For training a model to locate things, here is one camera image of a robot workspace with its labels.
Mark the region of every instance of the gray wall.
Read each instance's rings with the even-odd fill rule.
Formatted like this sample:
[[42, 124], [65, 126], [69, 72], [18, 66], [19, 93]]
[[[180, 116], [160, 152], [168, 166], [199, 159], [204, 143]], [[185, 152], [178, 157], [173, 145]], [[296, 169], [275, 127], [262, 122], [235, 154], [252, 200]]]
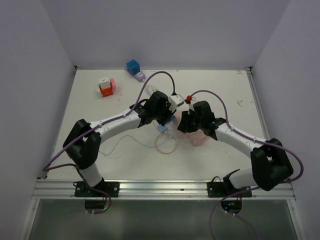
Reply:
[[310, 240], [320, 235], [319, 10], [319, 0], [292, 0], [253, 68], [270, 135], [294, 150], [305, 166], [293, 188]]
[[42, 0], [75, 65], [253, 66], [290, 0]]
[[14, 240], [50, 158], [74, 71], [39, 0], [0, 1], [0, 29], [0, 238]]

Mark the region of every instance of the pink object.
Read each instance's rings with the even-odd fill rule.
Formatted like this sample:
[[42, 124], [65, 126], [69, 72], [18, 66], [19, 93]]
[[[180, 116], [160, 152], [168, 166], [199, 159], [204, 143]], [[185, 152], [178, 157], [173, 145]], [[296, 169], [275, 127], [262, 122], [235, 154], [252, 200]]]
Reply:
[[110, 85], [112, 87], [112, 93], [114, 93], [116, 91], [116, 81], [114, 78], [110, 79]]
[[[173, 125], [177, 128], [181, 122], [181, 115], [177, 112], [174, 114], [175, 118], [172, 120]], [[201, 146], [204, 144], [210, 137], [206, 136], [202, 130], [198, 130], [192, 133], [183, 133], [178, 131], [179, 137], [187, 138], [193, 146]]]

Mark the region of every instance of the blue cube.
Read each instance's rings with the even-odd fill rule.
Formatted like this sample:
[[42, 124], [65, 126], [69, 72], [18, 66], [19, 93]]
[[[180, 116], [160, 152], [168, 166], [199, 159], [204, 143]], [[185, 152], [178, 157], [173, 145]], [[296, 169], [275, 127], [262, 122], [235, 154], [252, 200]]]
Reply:
[[136, 60], [132, 59], [131, 61], [127, 62], [126, 69], [133, 76], [140, 72], [140, 64]]

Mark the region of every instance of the white table surface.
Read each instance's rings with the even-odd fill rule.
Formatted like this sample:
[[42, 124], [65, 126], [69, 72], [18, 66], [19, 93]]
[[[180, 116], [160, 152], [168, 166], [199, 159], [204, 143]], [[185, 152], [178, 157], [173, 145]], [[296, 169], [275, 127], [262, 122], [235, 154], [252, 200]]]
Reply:
[[[143, 71], [146, 77], [155, 70]], [[245, 71], [235, 70], [168, 70], [172, 74], [176, 93], [183, 97], [207, 89], [217, 93], [224, 100], [230, 122], [249, 134], [263, 138], [254, 97]], [[114, 78], [116, 91], [114, 95], [101, 97], [96, 86], [98, 79]], [[150, 82], [158, 90], [169, 95], [172, 83], [165, 74], [156, 75]], [[78, 70], [74, 79], [69, 101], [59, 131], [54, 153], [63, 145], [66, 137], [77, 120], [87, 122], [112, 117], [134, 104], [143, 86], [124, 70]], [[198, 93], [198, 100], [206, 100], [216, 117], [225, 117], [219, 100], [208, 93]], [[131, 135], [146, 145], [153, 145], [159, 135], [153, 124], [132, 129], [105, 141], [100, 150], [109, 152], [124, 135]], [[170, 150], [174, 142], [169, 139], [162, 149]], [[63, 153], [55, 165], [72, 163]], [[236, 169], [246, 169], [251, 161], [244, 154], [231, 146], [209, 139], [202, 146], [192, 146], [186, 139], [181, 139], [175, 152], [160, 154], [154, 148], [142, 146], [131, 138], [124, 138], [110, 157], [99, 153], [96, 164], [105, 180], [210, 180], [214, 176], [223, 177]], [[49, 179], [80, 179], [72, 167], [63, 167], [48, 173]]]

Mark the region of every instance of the purple cable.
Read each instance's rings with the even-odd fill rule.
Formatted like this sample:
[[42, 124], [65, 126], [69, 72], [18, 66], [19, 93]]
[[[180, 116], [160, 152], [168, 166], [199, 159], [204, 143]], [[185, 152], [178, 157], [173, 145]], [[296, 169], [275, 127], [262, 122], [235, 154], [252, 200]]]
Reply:
[[[191, 97], [194, 96], [194, 95], [197, 94], [197, 93], [209, 93], [209, 94], [214, 95], [215, 97], [217, 97], [217, 98], [220, 100], [220, 102], [222, 103], [223, 109], [224, 109], [225, 122], [226, 122], [227, 126], [228, 126], [230, 129], [232, 129], [232, 126], [231, 126], [230, 123], [229, 123], [227, 107], [226, 107], [225, 102], [222, 100], [222, 98], [221, 98], [219, 95], [217, 95], [216, 93], [214, 93], [213, 91], [209, 91], [209, 90], [199, 90], [199, 91], [195, 91], [194, 93], [191, 94]], [[274, 147], [274, 148], [281, 149], [281, 150], [283, 150], [283, 151], [286, 151], [286, 152], [290, 153], [292, 156], [295, 157], [295, 159], [298, 161], [298, 163], [299, 163], [299, 165], [300, 165], [300, 172], [299, 172], [299, 174], [298, 174], [296, 177], [294, 177], [294, 178], [292, 178], [292, 179], [289, 179], [289, 180], [286, 180], [286, 181], [283, 181], [283, 183], [291, 183], [291, 182], [293, 182], [293, 181], [298, 180], [298, 179], [301, 178], [301, 176], [303, 175], [304, 169], [305, 169], [305, 168], [304, 168], [304, 165], [303, 165], [301, 159], [300, 159], [293, 151], [291, 151], [290, 149], [288, 149], [288, 148], [286, 148], [286, 147], [283, 147], [283, 146], [280, 146], [280, 145], [273, 144], [273, 143], [268, 143], [268, 142], [264, 142], [264, 141], [255, 140], [255, 139], [253, 139], [252, 137], [249, 137], [249, 136], [243, 134], [242, 132], [239, 132], [239, 131], [236, 130], [236, 129], [232, 129], [232, 131], [235, 132], [236, 134], [240, 135], [241, 137], [243, 137], [243, 138], [245, 138], [245, 139], [248, 139], [248, 140], [250, 140], [250, 141], [252, 141], [252, 142], [256, 142], [256, 143], [259, 143], [259, 144], [263, 144], [263, 145], [267, 145], [267, 146], [270, 146], [270, 147]], [[226, 200], [226, 199], [228, 199], [228, 198], [237, 196], [237, 195], [239, 195], [239, 194], [247, 193], [247, 192], [250, 192], [250, 191], [252, 191], [252, 190], [256, 190], [256, 189], [258, 189], [258, 188], [259, 188], [259, 187], [254, 187], [254, 188], [252, 188], [252, 189], [248, 189], [248, 190], [236, 192], [236, 193], [234, 193], [234, 194], [231, 194], [231, 195], [229, 195], [229, 196], [226, 196], [226, 197], [222, 198], [222, 199], [213, 207], [213, 209], [212, 209], [212, 211], [211, 211], [211, 213], [210, 213], [210, 217], [209, 217], [209, 228], [210, 228], [210, 233], [211, 233], [211, 236], [212, 236], [213, 239], [216, 239], [216, 237], [215, 237], [215, 235], [214, 235], [211, 222], [212, 222], [212, 217], [213, 217], [214, 211], [215, 211], [215, 209], [218, 207], [218, 205], [219, 205], [222, 201], [224, 201], [224, 200]], [[250, 227], [253, 229], [253, 231], [254, 231], [254, 233], [255, 233], [256, 239], [259, 239], [259, 235], [258, 235], [256, 229], [254, 228], [254, 226], [253, 226], [248, 220], [246, 220], [245, 218], [243, 218], [243, 217], [241, 217], [241, 216], [237, 216], [237, 217], [239, 217], [240, 219], [242, 219], [243, 221], [245, 221], [246, 223], [248, 223], [248, 224], [250, 225]]]
[[108, 120], [105, 120], [104, 122], [101, 123], [101, 125], [97, 125], [93, 128], [91, 128], [90, 130], [86, 131], [85, 133], [81, 134], [80, 136], [76, 137], [74, 140], [72, 140], [71, 142], [69, 142], [63, 149], [61, 149], [42, 169], [42, 171], [50, 171], [50, 170], [54, 170], [54, 169], [58, 169], [58, 168], [62, 168], [62, 167], [67, 167], [67, 166], [72, 166], [72, 167], [75, 167], [76, 171], [78, 172], [78, 174], [80, 175], [80, 177], [82, 178], [84, 184], [92, 191], [95, 191], [97, 193], [100, 193], [100, 194], [103, 194], [105, 195], [107, 198], [109, 198], [109, 204], [108, 206], [103, 209], [102, 211], [97, 211], [97, 212], [92, 212], [93, 214], [102, 214], [104, 213], [105, 211], [107, 211], [110, 206], [111, 206], [111, 197], [109, 196], [109, 194], [107, 194], [106, 192], [104, 191], [101, 191], [101, 190], [98, 190], [98, 189], [95, 189], [93, 187], [91, 187], [88, 182], [85, 180], [84, 176], [81, 174], [81, 172], [79, 171], [78, 169], [78, 166], [75, 165], [75, 164], [72, 164], [72, 163], [65, 163], [65, 164], [61, 164], [61, 165], [58, 165], [58, 166], [52, 166], [50, 167], [50, 165], [61, 155], [63, 154], [68, 148], [70, 148], [71, 145], [73, 145], [75, 142], [79, 141], [80, 139], [82, 139], [83, 137], [89, 135], [90, 133], [92, 133], [93, 131], [95, 131], [96, 129], [98, 128], [101, 128], [103, 125], [107, 124], [107, 123], [110, 123], [110, 122], [113, 122], [115, 120], [118, 120], [118, 119], [122, 119], [122, 118], [125, 118], [126, 116], [128, 116], [129, 114], [131, 114], [135, 108], [137, 107], [138, 103], [139, 103], [139, 100], [141, 98], [141, 95], [147, 85], [147, 83], [150, 81], [150, 79], [157, 75], [157, 74], [166, 74], [170, 77], [171, 81], [172, 81], [172, 85], [173, 85], [173, 93], [172, 95], [175, 95], [176, 94], [176, 85], [175, 85], [175, 81], [174, 81], [174, 78], [171, 76], [170, 73], [166, 72], [166, 71], [157, 71], [153, 74], [151, 74], [148, 79], [144, 82], [142, 88], [141, 88], [141, 91], [138, 95], [138, 98], [137, 100], [135, 101], [135, 104], [133, 105], [133, 107], [130, 109], [130, 111], [128, 111], [124, 116], [116, 116], [116, 117], [113, 117], [111, 119], [108, 119]]

